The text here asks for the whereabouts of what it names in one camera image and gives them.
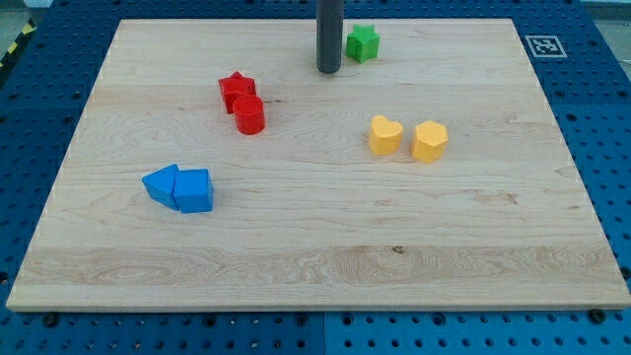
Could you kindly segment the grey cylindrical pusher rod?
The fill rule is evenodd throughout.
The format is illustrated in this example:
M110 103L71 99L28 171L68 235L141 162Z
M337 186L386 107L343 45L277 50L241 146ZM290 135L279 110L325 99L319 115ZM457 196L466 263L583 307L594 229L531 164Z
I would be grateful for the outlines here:
M316 68L333 74L341 66L344 3L342 0L316 1Z

